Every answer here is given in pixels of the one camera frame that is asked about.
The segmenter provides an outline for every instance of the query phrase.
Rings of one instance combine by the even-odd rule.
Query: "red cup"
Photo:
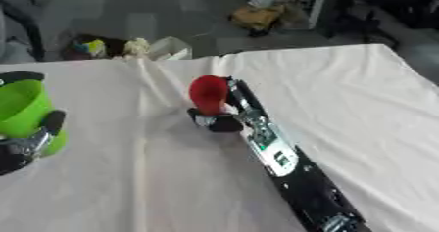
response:
[[[204,75],[195,79],[189,88],[192,102],[206,116],[222,113],[227,92],[227,81],[214,75]]]

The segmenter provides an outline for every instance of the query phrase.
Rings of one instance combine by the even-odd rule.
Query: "floor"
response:
[[[274,32],[251,39],[246,32],[230,24],[226,16],[246,0],[9,0],[33,14],[43,33],[49,59],[57,59],[57,50],[74,33],[92,33],[107,37],[144,37],[154,41],[174,36],[189,43],[195,57],[222,55],[238,50],[303,48],[359,43],[355,36],[328,40],[318,31]],[[330,15],[330,1],[324,16]],[[423,76],[439,84],[439,33],[435,30],[407,29],[380,12],[383,28],[402,40],[399,54]],[[13,34],[20,35],[11,25]]]

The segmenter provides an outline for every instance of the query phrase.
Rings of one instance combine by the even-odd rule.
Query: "robotic hand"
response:
[[[370,231],[359,212],[323,171],[297,145],[290,145],[282,137],[244,81],[231,77],[210,76],[210,79],[211,82],[216,80],[216,85],[201,83],[203,85],[200,87],[200,81],[197,81],[191,86],[191,98],[198,109],[190,109],[189,115],[197,125],[207,127],[213,132],[240,132],[307,231]],[[218,88],[218,85],[221,88],[225,85],[226,94],[210,91],[212,86]],[[201,92],[193,90],[194,87],[202,88]],[[209,104],[212,101],[208,99],[206,103],[199,98],[201,96],[206,99],[209,91],[225,96],[225,101],[219,102],[221,97],[212,98],[217,99],[217,108],[214,111],[206,108],[212,106]],[[223,107],[218,104],[224,103],[236,108],[238,113],[223,111]]]

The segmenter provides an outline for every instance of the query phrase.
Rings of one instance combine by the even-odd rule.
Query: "cloth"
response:
[[[2,231],[304,231],[238,135],[192,123],[204,74],[245,80],[374,232],[439,230],[439,92],[382,45],[10,70],[47,74],[70,141],[0,177]]]

